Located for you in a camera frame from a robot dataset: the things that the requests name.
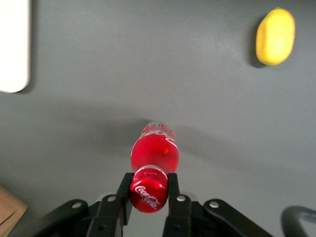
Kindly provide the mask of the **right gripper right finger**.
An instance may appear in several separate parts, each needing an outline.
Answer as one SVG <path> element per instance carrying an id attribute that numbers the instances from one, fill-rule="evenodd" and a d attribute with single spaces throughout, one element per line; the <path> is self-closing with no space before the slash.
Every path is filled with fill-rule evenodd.
<path id="1" fill-rule="evenodd" d="M 162 236 L 192 236 L 192 201 L 187 195 L 180 192 L 176 173 L 168 174 L 168 216 Z"/>

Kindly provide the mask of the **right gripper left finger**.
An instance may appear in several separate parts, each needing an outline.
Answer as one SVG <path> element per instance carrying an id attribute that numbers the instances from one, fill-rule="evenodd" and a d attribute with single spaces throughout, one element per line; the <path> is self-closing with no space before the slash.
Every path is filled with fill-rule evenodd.
<path id="1" fill-rule="evenodd" d="M 121 237 L 132 211 L 130 184 L 133 173 L 126 173 L 115 194 L 101 199 L 97 214 L 92 218 L 88 237 Z"/>

